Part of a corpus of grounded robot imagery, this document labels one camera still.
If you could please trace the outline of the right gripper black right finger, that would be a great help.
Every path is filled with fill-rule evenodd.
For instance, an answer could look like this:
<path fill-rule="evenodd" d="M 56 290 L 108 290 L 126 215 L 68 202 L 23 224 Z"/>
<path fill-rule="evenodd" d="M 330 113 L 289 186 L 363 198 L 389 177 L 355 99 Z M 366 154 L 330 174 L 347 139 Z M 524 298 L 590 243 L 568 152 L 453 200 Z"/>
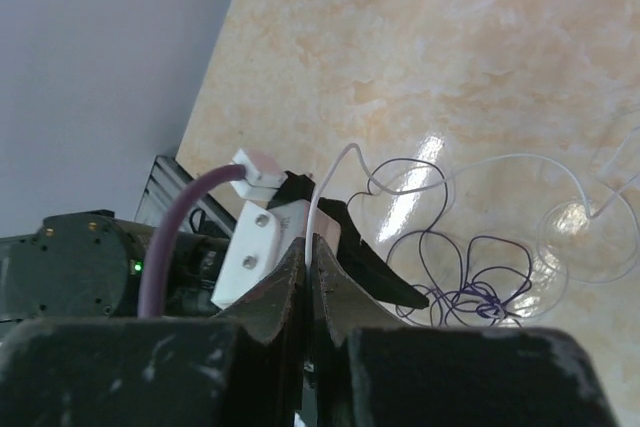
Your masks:
<path fill-rule="evenodd" d="M 310 267 L 312 357 L 320 426 L 418 426 L 414 355 L 425 331 L 395 318 L 344 271 L 315 238 Z"/>

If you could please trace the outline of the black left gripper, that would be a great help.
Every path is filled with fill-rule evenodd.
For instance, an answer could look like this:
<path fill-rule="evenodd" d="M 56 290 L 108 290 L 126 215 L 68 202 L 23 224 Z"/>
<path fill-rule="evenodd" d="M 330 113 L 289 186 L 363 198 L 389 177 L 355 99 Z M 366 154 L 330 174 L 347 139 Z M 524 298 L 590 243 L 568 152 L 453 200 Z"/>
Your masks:
<path fill-rule="evenodd" d="M 274 271 L 291 243 L 306 235 L 315 182 L 286 171 L 286 179 L 268 202 L 244 200 L 234 233 L 210 297 L 229 307 Z M 429 300 L 397 275 L 364 241 L 344 201 L 321 197 L 318 207 L 341 228 L 337 260 L 375 300 L 426 308 Z"/>

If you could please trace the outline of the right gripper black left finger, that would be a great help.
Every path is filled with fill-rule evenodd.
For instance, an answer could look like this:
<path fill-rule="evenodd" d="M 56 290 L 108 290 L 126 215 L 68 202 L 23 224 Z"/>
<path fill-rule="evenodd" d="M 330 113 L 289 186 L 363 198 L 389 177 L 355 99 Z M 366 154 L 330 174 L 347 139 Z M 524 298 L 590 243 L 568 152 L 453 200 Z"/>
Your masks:
<path fill-rule="evenodd" d="M 228 331 L 225 373 L 213 400 L 220 407 L 264 403 L 295 407 L 301 398 L 306 268 L 304 239 L 292 241 L 276 268 L 231 307 L 207 321 Z"/>

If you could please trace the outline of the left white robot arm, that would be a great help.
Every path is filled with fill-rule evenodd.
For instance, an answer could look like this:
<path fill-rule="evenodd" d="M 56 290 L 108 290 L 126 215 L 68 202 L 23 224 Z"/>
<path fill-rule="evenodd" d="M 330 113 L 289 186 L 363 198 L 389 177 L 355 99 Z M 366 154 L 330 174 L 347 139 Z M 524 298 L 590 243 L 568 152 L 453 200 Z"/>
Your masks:
<path fill-rule="evenodd" d="M 289 173 L 265 208 L 245 204 L 233 233 L 179 233 L 170 257 L 165 315 L 214 316 L 273 272 L 291 243 L 306 233 L 314 187 L 309 177 Z M 345 202 L 320 199 L 314 232 L 374 299 L 428 306 L 426 297 L 361 238 Z M 49 217 L 30 236 L 3 239 L 2 321 L 135 316 L 153 234 L 149 225 L 90 211 Z"/>

